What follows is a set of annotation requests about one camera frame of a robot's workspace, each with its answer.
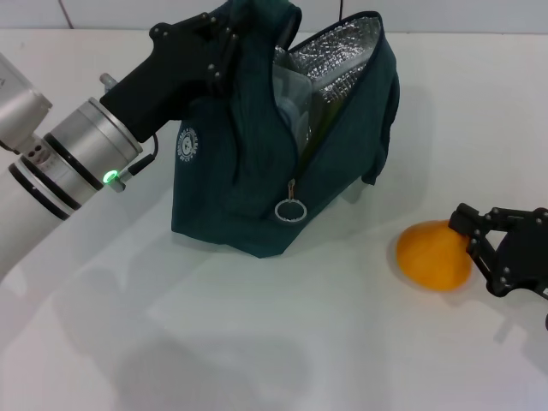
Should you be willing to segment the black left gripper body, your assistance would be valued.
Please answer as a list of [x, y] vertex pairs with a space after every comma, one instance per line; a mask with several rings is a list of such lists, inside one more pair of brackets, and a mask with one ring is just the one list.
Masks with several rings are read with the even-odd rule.
[[216, 40], [176, 31], [151, 31], [150, 37], [150, 56], [99, 100], [139, 142], [206, 94], [208, 66], [219, 62]]

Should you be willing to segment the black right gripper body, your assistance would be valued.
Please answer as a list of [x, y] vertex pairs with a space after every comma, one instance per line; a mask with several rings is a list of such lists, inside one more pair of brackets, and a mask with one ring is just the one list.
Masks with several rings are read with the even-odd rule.
[[547, 297], [547, 210], [502, 209], [497, 230], [505, 237], [496, 250], [492, 293], [504, 297], [516, 289]]

